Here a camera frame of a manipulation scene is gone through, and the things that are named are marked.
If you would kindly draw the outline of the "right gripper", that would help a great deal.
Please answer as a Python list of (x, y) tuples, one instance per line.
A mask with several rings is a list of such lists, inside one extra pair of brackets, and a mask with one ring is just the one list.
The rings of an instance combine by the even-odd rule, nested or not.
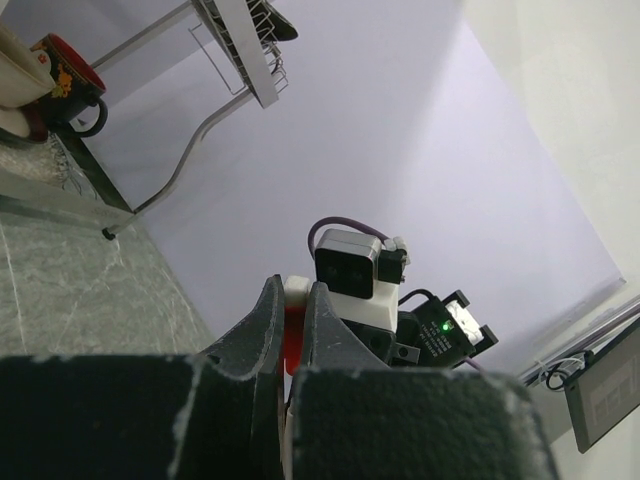
[(351, 332), (383, 363), (390, 367), (415, 367), (420, 350), (400, 343), (392, 331), (350, 321)]

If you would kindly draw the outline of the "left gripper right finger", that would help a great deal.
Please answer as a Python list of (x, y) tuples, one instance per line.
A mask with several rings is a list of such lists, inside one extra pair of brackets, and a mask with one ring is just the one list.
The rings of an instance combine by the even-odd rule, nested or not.
[(385, 365), (312, 286), (292, 385), (296, 479), (554, 479), (528, 390), (499, 373)]

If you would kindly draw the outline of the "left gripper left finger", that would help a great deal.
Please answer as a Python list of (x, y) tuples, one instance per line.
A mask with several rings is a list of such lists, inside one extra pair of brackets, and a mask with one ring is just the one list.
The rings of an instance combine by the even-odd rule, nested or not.
[(5, 479), (280, 479), (285, 294), (196, 354), (1, 360)]

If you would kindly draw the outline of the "red marker cap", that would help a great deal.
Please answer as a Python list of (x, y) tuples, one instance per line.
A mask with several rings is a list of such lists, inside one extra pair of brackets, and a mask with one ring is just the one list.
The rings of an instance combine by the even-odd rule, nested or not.
[(304, 319), (311, 281), (306, 277), (289, 276), (284, 283), (284, 367), (293, 376), (301, 359)]

